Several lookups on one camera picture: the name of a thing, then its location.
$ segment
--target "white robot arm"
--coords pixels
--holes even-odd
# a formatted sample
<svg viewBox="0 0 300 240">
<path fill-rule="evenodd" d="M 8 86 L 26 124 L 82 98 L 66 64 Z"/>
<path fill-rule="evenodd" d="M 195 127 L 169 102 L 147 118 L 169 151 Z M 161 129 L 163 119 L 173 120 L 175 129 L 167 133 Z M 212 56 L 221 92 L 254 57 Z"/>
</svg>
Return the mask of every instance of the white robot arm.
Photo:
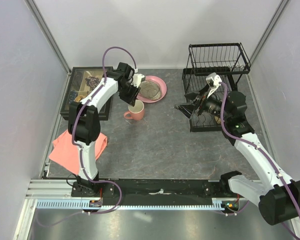
<svg viewBox="0 0 300 240">
<path fill-rule="evenodd" d="M 108 71 L 107 78 L 103 77 L 99 85 L 86 98 L 79 103 L 73 102 L 70 106 L 68 130 L 72 134 L 78 109 L 86 105 L 74 138 L 81 160 L 78 177 L 82 180 L 83 186 L 85 183 L 87 187 L 91 185 L 89 179 L 99 179 L 95 155 L 96 139 L 100 134 L 98 110 L 117 92 L 122 100 L 134 106 L 140 90 L 139 85 L 145 79 L 144 75 L 137 72 L 137 69 L 132 69 L 128 64 L 119 63 L 117 70 Z"/>
<path fill-rule="evenodd" d="M 261 180 L 261 184 L 253 182 L 238 171 L 225 173 L 220 180 L 223 190 L 239 194 L 255 204 L 262 217 L 270 225 L 297 217 L 298 213 L 283 181 L 287 183 L 299 208 L 300 181 L 294 181 L 283 171 L 260 143 L 245 116 L 246 96 L 238 91 L 230 92 L 226 96 L 222 115 L 222 101 L 210 97 L 220 86 L 221 79 L 216 73 L 212 73 L 206 77 L 206 81 L 207 85 L 203 89 L 185 95 L 190 102 L 176 105 L 175 108 L 189 119 L 194 112 L 198 115 L 208 112 L 218 118 L 223 118 L 221 120 L 224 121 L 223 124 L 228 133 L 226 134 L 222 129 L 224 136 L 242 153 Z"/>
</svg>

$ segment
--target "pink mug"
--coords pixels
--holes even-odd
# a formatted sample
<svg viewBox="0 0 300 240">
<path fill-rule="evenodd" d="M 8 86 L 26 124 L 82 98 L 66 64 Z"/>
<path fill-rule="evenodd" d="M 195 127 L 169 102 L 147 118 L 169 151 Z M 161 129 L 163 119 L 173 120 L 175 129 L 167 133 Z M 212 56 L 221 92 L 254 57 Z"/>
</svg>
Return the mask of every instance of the pink mug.
<svg viewBox="0 0 300 240">
<path fill-rule="evenodd" d="M 145 105 L 140 100 L 135 100 L 135 105 L 134 106 L 129 105 L 128 109 L 129 109 L 129 111 L 126 111 L 123 114 L 123 117 L 125 119 L 133 119 L 136 121 L 140 121 L 145 115 Z"/>
</svg>

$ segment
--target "pink cloth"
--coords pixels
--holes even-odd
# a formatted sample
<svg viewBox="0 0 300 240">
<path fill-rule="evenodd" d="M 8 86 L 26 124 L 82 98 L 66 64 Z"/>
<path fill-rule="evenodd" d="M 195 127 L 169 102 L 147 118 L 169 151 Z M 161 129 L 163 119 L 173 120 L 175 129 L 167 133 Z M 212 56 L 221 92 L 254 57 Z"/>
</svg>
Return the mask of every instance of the pink cloth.
<svg viewBox="0 0 300 240">
<path fill-rule="evenodd" d="M 107 136 L 100 133 L 95 141 L 95 160 L 99 158 L 106 148 L 107 140 Z M 68 130 L 58 136 L 52 143 L 54 149 L 49 155 L 49 158 L 73 174 L 78 175 L 80 169 L 78 149 L 72 144 L 72 135 L 70 135 Z"/>
</svg>

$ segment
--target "pink plate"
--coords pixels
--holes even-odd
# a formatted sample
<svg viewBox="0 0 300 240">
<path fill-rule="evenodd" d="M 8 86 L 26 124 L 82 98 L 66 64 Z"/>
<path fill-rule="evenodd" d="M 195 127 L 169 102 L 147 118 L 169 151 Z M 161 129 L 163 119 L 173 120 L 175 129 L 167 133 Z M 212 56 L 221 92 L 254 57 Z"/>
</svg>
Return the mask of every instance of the pink plate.
<svg viewBox="0 0 300 240">
<path fill-rule="evenodd" d="M 160 85 L 162 96 L 158 100 L 150 100 L 150 99 L 144 98 L 144 97 L 142 97 L 138 94 L 138 96 L 136 96 L 136 98 L 139 99 L 140 101 L 142 101 L 144 103 L 148 103 L 148 104 L 152 104 L 152 103 L 160 101 L 167 93 L 166 83 L 161 78 L 159 78 L 157 76 L 145 76 L 145 79 L 149 80 L 149 81 L 153 81 L 155 83 L 158 83 Z"/>
</svg>

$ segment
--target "black wire dish rack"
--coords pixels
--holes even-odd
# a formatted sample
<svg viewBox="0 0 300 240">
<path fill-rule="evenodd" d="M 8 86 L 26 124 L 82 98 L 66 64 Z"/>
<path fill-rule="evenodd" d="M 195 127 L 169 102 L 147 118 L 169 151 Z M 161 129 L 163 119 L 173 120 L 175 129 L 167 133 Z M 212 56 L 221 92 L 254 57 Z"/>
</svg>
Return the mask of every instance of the black wire dish rack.
<svg viewBox="0 0 300 240">
<path fill-rule="evenodd" d="M 201 90 L 207 84 L 206 77 L 211 73 L 217 73 L 229 91 L 236 91 L 242 75 L 250 72 L 250 66 L 241 43 L 190 44 L 188 62 L 182 73 L 184 92 L 187 94 Z M 220 86 L 211 97 L 219 100 L 223 95 L 224 87 Z M 189 122 L 191 132 L 221 130 L 220 119 L 207 112 L 200 116 L 194 114 Z"/>
</svg>

